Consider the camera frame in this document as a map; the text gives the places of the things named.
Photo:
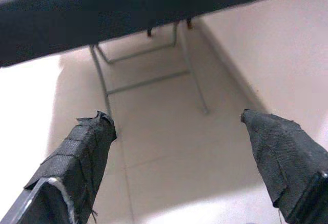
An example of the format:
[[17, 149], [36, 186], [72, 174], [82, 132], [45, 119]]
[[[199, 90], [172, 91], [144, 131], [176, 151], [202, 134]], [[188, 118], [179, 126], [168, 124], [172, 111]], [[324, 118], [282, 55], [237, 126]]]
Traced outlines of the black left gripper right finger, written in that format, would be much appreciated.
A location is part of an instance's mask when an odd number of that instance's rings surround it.
[[245, 109], [241, 122], [273, 207], [287, 223], [327, 223], [327, 150], [292, 120]]

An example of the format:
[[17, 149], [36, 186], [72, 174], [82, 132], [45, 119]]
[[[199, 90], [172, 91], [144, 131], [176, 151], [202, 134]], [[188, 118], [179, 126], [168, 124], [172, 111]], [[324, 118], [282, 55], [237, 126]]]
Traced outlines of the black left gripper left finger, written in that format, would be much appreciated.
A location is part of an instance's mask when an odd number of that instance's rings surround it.
[[103, 179], [113, 119], [97, 112], [79, 118], [59, 147], [38, 167], [1, 223], [87, 223]]

